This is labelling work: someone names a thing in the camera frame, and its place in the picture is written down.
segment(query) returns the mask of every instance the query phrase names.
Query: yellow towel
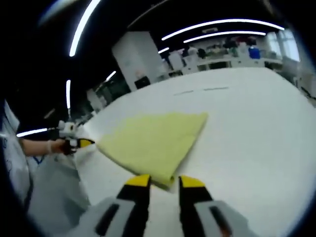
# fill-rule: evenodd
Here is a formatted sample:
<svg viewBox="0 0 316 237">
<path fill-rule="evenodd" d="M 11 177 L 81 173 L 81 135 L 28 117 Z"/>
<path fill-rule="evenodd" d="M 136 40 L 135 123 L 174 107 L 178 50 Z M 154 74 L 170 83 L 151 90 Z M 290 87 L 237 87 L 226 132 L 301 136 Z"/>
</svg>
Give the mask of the yellow towel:
<svg viewBox="0 0 316 237">
<path fill-rule="evenodd" d="M 207 113 L 128 118 L 114 134 L 103 136 L 97 147 L 128 170 L 169 185 L 206 119 Z"/>
</svg>

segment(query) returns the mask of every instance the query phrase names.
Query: ceiling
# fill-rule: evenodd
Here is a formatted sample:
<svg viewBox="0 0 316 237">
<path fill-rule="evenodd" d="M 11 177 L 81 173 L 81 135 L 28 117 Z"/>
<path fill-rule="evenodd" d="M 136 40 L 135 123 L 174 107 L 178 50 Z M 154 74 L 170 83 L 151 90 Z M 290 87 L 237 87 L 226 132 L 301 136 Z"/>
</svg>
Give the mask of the ceiling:
<svg viewBox="0 0 316 237">
<path fill-rule="evenodd" d="M 14 111 L 22 120 L 44 117 L 56 106 L 65 106 L 65 84 L 72 80 L 72 104 L 85 99 L 87 89 L 97 85 L 119 68 L 111 47 L 128 30 L 150 31 L 158 49 L 179 48 L 183 40 L 202 35 L 205 28 L 194 29 L 171 39 L 161 38 L 187 26 L 228 18 L 247 18 L 283 24 L 274 19 L 257 0 L 206 1 L 167 0 L 137 17 L 160 0 L 101 0 L 81 35 L 77 52 L 69 50 L 77 25 L 90 0 L 73 3 L 38 26 L 38 20 L 53 0 L 30 0 L 18 8 L 8 7 L 7 70 Z M 251 30 L 268 32 L 273 28 L 251 23 L 216 25 L 219 31 Z"/>
</svg>

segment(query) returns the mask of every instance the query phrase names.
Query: white tabletop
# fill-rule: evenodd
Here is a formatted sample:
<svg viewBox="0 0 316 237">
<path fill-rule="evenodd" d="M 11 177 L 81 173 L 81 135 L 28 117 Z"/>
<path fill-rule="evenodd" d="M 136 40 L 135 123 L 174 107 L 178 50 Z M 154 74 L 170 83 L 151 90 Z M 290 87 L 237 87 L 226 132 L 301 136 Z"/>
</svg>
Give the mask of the white tabletop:
<svg viewBox="0 0 316 237">
<path fill-rule="evenodd" d="M 119 98 L 84 129 L 98 141 L 127 117 L 168 112 L 209 114 L 177 174 L 203 181 L 257 234 L 290 231 L 310 202 L 316 177 L 316 110 L 293 85 L 265 68 L 194 73 Z M 94 146 L 77 153 L 76 165 L 91 204 L 116 196 L 133 176 Z M 170 192 L 152 187 L 145 236 L 183 236 L 177 184 Z"/>
</svg>

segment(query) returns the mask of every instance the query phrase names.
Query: white sleeve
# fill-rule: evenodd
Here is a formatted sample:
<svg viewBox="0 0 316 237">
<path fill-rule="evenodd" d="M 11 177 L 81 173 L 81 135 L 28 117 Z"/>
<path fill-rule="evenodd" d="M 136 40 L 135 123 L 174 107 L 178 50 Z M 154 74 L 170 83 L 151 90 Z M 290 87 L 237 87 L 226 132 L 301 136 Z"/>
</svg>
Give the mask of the white sleeve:
<svg viewBox="0 0 316 237">
<path fill-rule="evenodd" d="M 9 106 L 7 101 L 5 101 L 5 103 L 4 103 L 4 113 L 5 113 L 5 117 L 8 120 L 10 126 L 12 127 L 13 131 L 16 133 L 16 131 L 18 130 L 20 122 L 17 119 L 17 117 L 14 115 L 12 110 L 10 109 L 10 106 Z"/>
</svg>

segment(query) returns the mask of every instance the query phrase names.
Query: person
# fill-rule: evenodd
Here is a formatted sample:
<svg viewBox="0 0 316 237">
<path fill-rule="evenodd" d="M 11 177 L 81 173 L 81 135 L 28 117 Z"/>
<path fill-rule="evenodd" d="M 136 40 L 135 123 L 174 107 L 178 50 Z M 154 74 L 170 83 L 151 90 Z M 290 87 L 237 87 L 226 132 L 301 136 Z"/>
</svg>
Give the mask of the person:
<svg viewBox="0 0 316 237">
<path fill-rule="evenodd" d="M 18 138 L 16 132 L 19 120 L 14 115 L 8 102 L 0 98 L 0 138 L 7 174 L 13 190 L 25 211 L 32 198 L 33 183 L 29 173 L 27 159 L 31 156 L 43 156 L 51 153 L 64 153 L 70 151 L 65 140 L 31 141 Z"/>
</svg>

